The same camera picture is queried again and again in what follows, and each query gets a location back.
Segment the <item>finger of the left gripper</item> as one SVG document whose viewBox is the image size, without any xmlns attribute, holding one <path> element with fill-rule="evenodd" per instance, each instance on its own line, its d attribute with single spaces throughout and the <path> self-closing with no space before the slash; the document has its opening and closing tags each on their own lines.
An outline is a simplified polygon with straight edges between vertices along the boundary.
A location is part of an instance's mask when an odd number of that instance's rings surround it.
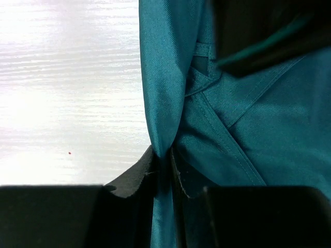
<svg viewBox="0 0 331 248">
<path fill-rule="evenodd" d="M 330 1 L 211 1 L 217 66 L 244 77 L 330 46 Z"/>
</svg>

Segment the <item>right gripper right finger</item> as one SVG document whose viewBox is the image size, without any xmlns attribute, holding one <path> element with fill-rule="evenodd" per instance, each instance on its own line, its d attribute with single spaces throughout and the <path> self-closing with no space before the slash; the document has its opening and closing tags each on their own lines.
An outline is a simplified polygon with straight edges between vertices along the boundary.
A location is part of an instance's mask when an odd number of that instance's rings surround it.
<svg viewBox="0 0 331 248">
<path fill-rule="evenodd" d="M 330 247 L 330 202 L 316 188 L 221 187 L 170 153 L 178 247 Z"/>
</svg>

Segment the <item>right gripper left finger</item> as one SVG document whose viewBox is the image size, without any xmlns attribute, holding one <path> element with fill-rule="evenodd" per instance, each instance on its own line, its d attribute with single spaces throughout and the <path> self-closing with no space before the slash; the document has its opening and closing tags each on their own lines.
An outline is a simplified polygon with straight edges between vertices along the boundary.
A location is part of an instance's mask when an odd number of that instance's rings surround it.
<svg viewBox="0 0 331 248">
<path fill-rule="evenodd" d="M 1 247 L 149 247 L 152 148 L 106 185 L 1 187 Z"/>
</svg>

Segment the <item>teal cloth napkin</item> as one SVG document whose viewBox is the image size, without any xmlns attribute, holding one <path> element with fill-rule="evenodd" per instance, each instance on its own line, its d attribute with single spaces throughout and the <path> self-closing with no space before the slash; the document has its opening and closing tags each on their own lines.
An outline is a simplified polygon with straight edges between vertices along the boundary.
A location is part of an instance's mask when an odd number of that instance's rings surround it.
<svg viewBox="0 0 331 248">
<path fill-rule="evenodd" d="M 145 115 L 159 158 L 151 247 L 176 247 L 169 153 L 221 186 L 330 196 L 330 48 L 236 79 L 216 67 L 206 1 L 140 1 Z"/>
</svg>

